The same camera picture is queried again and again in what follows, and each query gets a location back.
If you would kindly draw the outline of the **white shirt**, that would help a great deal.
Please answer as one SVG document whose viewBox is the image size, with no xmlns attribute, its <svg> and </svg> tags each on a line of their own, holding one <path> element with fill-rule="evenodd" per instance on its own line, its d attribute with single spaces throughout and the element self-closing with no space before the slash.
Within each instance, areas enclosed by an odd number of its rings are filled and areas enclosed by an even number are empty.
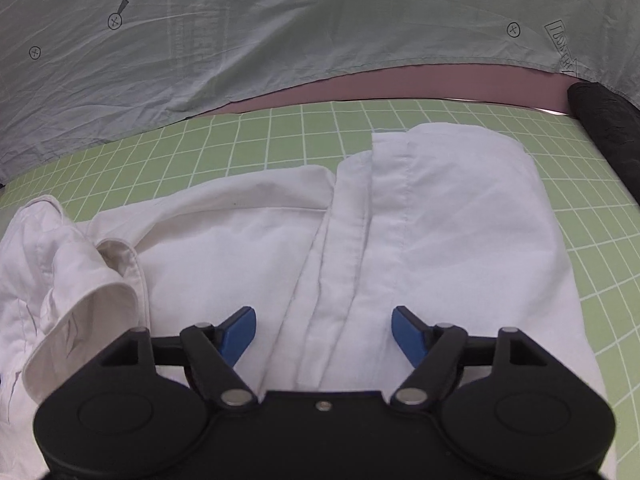
<svg viewBox="0 0 640 480">
<path fill-rule="evenodd" d="M 241 377 L 270 390 L 393 392 L 390 317 L 524 332 L 604 390 L 536 166 L 474 126 L 377 133 L 337 170 L 240 174 L 73 222 L 45 195 L 1 241 L 1 474 L 47 470 L 37 406 L 125 330 L 172 336 L 243 306 Z"/>
</svg>

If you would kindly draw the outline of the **green grid cutting mat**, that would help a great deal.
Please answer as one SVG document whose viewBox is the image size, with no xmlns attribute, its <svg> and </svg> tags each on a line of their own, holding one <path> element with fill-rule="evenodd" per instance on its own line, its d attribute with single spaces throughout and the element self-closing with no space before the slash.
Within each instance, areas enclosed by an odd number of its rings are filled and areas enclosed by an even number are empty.
<svg viewBox="0 0 640 480">
<path fill-rule="evenodd" d="M 576 122 L 550 110 L 465 101 L 321 102 L 192 118 L 63 157 L 16 178 L 1 195 L 9 220 L 26 200 L 56 197 L 70 217 L 165 196 L 234 174 L 317 164 L 335 168 L 376 132 L 424 122 L 481 126 L 535 159 L 559 221 L 588 339 L 620 416 L 639 439 L 639 208 Z"/>
</svg>

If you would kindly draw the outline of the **folded black garment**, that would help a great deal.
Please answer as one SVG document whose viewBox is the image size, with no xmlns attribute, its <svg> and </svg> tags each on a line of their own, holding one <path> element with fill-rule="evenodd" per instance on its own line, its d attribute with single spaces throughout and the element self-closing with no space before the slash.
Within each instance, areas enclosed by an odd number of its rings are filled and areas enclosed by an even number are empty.
<svg viewBox="0 0 640 480">
<path fill-rule="evenodd" d="M 636 202 L 640 185 L 639 110 L 597 82 L 567 89 L 570 111 Z"/>
</svg>

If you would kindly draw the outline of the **grey printed sheet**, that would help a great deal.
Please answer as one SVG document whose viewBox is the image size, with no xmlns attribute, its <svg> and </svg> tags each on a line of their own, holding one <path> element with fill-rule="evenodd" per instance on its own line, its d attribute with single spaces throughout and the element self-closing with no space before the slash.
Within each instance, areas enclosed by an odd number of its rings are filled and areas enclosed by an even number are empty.
<svg viewBox="0 0 640 480">
<path fill-rule="evenodd" d="M 232 102 L 485 63 L 639 96 L 639 0 L 1 0 L 1 179 Z"/>
</svg>

